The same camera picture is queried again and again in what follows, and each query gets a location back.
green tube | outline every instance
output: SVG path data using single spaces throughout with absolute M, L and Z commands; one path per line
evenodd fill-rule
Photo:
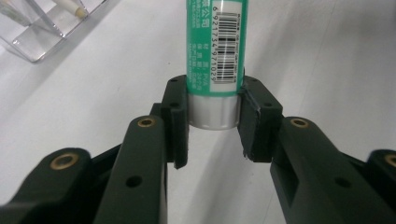
M 248 0 L 187 0 L 191 125 L 210 130 L 237 125 L 247 16 Z

product label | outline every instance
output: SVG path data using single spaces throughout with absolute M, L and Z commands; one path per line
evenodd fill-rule
M 238 91 L 244 69 L 244 7 L 243 0 L 188 1 L 187 77 L 190 93 L 228 96 Z

white table surface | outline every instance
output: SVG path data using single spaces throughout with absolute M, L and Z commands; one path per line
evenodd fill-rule
M 110 0 L 42 63 L 0 49 L 0 203 L 52 151 L 96 156 L 186 73 L 185 0 Z M 250 0 L 247 75 L 366 160 L 396 149 L 396 3 Z M 169 223 L 285 223 L 269 164 L 236 130 L 191 128 L 187 167 L 169 165 Z

clear plastic organizer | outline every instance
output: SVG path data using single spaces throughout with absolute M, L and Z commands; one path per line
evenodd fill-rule
M 43 59 L 104 0 L 0 0 L 0 38 L 30 62 Z

barcode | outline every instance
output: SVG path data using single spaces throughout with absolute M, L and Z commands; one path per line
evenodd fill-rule
M 218 64 L 214 83 L 235 83 L 238 66 L 240 14 L 217 12 L 216 16 L 219 17 L 219 42 L 215 48 Z

